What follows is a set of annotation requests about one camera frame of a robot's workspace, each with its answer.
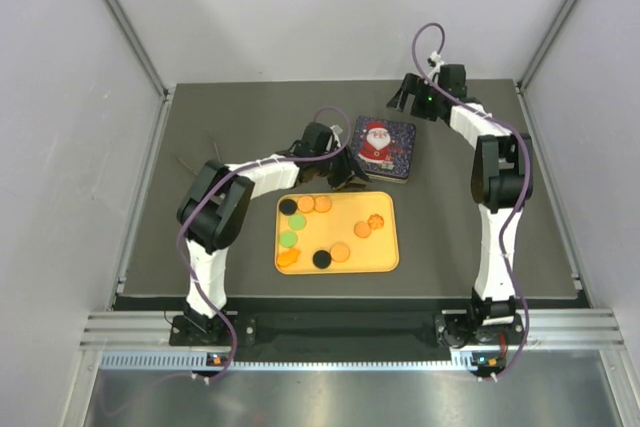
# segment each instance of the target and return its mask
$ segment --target white wall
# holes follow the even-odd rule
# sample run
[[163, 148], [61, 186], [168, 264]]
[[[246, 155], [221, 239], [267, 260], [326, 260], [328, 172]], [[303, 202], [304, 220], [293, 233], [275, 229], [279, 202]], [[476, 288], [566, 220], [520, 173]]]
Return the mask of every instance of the white wall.
[[159, 99], [101, 0], [0, 0], [0, 424], [61, 415]]
[[400, 78], [427, 21], [471, 77], [518, 78], [561, 1], [121, 0], [168, 85]]
[[584, 275], [640, 369], [640, 3], [582, 0], [529, 89]]

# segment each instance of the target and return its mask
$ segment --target santa hat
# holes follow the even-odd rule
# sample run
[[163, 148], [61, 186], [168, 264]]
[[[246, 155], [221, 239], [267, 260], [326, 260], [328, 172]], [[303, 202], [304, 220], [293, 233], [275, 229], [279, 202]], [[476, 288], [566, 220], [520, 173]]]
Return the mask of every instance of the santa hat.
[[369, 122], [367, 124], [367, 132], [371, 131], [371, 130], [376, 130], [376, 129], [383, 129], [383, 130], [387, 130], [387, 126], [384, 125], [382, 122], [380, 122], [379, 120], [374, 120], [373, 122]]

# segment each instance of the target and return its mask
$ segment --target black disc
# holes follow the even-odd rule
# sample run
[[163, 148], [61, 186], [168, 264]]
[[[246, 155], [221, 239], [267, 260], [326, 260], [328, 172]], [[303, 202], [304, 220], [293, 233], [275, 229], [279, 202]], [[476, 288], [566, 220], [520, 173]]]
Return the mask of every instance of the black disc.
[[296, 210], [298, 210], [298, 204], [296, 204], [296, 201], [293, 199], [284, 199], [280, 202], [280, 205], [278, 205], [278, 210], [284, 215], [293, 215], [296, 213]]
[[326, 250], [319, 250], [313, 254], [313, 265], [319, 269], [326, 269], [331, 265], [331, 254]]

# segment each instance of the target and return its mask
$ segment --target christmas tin box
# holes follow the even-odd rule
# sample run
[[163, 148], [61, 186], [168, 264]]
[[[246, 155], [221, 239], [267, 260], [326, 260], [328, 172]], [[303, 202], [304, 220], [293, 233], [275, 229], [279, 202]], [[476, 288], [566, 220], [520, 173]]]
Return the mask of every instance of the christmas tin box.
[[409, 122], [358, 117], [351, 150], [374, 179], [405, 183], [409, 178], [416, 126]]

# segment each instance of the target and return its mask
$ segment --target green disc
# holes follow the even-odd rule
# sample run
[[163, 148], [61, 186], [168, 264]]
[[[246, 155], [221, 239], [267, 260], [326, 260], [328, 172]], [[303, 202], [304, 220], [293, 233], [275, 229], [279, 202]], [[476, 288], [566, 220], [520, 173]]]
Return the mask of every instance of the green disc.
[[307, 225], [307, 219], [302, 214], [293, 214], [289, 217], [289, 227], [293, 230], [302, 230]]
[[295, 232], [291, 232], [290, 230], [287, 230], [280, 234], [281, 246], [287, 249], [290, 249], [291, 247], [296, 245], [296, 242], [298, 242], [298, 236], [296, 235]]

